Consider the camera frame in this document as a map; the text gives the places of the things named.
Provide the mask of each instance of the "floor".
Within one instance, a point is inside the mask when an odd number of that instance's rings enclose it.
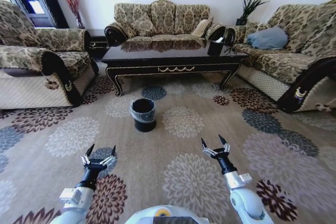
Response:
[[[0,223],[49,223],[60,214],[59,194],[83,175],[80,155],[117,146],[117,161],[100,174],[88,223],[124,223],[138,210],[182,206],[215,223],[240,223],[215,160],[201,137],[254,179],[275,223],[334,223],[336,115],[286,114],[234,77],[221,91],[222,74],[123,79],[124,95],[101,75],[77,108],[0,112]],[[156,104],[156,128],[138,132],[133,100]]]

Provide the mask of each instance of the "carpet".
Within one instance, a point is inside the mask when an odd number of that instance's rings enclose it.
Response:
[[[80,155],[117,146],[117,161],[100,174],[88,223],[124,223],[155,205],[182,206],[215,223],[240,223],[217,162],[201,137],[230,160],[262,199],[275,223],[333,223],[336,218],[336,115],[286,114],[245,81],[223,74],[123,78],[124,94],[100,65],[77,108],[0,112],[0,223],[49,223],[58,197],[83,176]],[[156,104],[156,128],[140,133],[130,103]]]

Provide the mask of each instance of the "throw pillow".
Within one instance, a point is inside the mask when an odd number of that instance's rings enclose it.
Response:
[[[282,49],[288,42],[288,36],[280,27],[257,31],[247,36],[247,43],[258,49]]]
[[[120,25],[121,30],[127,35],[128,38],[133,38],[137,35],[137,32],[133,30],[131,25],[125,22],[117,22]]]
[[[253,34],[256,31],[265,30],[267,28],[268,28],[268,24],[263,24],[263,23],[254,22],[254,21],[248,20],[247,24],[246,24],[246,32],[245,32],[244,44],[247,43],[247,36],[249,34]]]
[[[204,34],[208,31],[208,29],[212,26],[212,23],[214,22],[214,16],[211,16],[210,19],[208,19],[209,23],[208,25],[205,27],[205,31]]]
[[[147,14],[135,20],[131,26],[142,37],[151,37],[158,32]]]
[[[197,25],[197,27],[191,33],[191,35],[201,38],[208,24],[209,24],[209,21],[207,19],[201,20],[201,22]]]
[[[214,17],[211,17],[210,19],[202,19],[191,35],[202,38],[206,31],[211,27],[213,21]]]

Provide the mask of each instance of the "beige pillow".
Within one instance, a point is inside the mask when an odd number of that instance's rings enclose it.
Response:
[[[206,31],[211,27],[213,20],[214,17],[201,20],[191,35],[202,38]]]
[[[131,26],[139,36],[151,37],[158,33],[147,14],[144,14],[139,19],[135,20]]]
[[[191,35],[201,38],[208,24],[209,24],[209,21],[207,19],[201,20],[201,22],[197,25],[197,27],[191,33]]]

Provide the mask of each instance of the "coffee table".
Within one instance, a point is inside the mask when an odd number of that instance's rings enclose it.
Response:
[[[240,68],[247,54],[234,52],[223,43],[207,40],[126,41],[111,47],[102,62],[106,74],[115,86],[116,96],[122,96],[119,76],[153,74],[184,74],[226,72],[220,83],[223,90]]]

